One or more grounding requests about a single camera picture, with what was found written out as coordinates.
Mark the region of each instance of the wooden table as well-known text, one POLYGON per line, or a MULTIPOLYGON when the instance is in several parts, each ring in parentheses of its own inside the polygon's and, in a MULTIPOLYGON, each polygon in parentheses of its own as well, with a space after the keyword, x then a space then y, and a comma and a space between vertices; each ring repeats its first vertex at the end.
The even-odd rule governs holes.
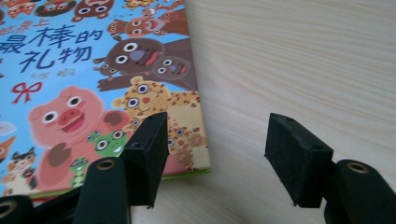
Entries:
POLYGON ((396 191, 396 2, 186 1, 212 174, 163 181, 134 223, 324 223, 263 156, 271 112, 396 191))

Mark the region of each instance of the book cover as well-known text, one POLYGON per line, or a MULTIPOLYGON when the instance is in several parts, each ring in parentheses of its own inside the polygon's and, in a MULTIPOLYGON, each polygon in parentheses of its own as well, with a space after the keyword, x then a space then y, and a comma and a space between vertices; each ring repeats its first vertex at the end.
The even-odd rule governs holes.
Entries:
POLYGON ((164 178, 210 169, 183 0, 3 0, 0 192, 83 184, 168 112, 164 178))

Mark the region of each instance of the cartoon frog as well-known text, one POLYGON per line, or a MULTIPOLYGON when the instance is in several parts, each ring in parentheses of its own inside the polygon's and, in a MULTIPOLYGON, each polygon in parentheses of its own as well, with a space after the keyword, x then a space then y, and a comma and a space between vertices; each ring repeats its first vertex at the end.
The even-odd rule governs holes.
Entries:
POLYGON ((95 151, 103 157, 118 157, 128 141, 128 135, 118 130, 106 135, 94 131, 87 137, 88 142, 95 143, 95 151))
POLYGON ((70 171, 73 172, 75 175, 70 180, 70 185, 73 188, 80 187, 84 184, 85 174, 84 171, 88 167, 88 160, 85 158, 77 158, 75 159, 72 164, 70 165, 70 171))

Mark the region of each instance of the light wood surface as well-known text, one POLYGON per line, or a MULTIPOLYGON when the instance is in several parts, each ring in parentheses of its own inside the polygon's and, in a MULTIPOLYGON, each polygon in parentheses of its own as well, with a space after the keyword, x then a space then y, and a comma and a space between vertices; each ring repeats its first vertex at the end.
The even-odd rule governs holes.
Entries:
POLYGON ((163 181, 133 223, 324 223, 263 156, 271 112, 396 190, 396 2, 186 1, 212 173, 163 181))

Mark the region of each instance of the pink pig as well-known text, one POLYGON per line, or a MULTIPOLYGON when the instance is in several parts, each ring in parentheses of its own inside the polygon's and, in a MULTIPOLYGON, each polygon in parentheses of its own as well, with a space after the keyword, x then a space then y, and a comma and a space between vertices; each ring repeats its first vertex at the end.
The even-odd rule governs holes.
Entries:
POLYGON ((35 142, 46 149, 38 167, 38 188, 59 190, 70 187, 73 160, 83 157, 91 163, 100 159, 87 136, 94 131, 121 130, 129 117, 123 111, 106 111, 93 91, 71 86, 34 108, 29 121, 35 142))

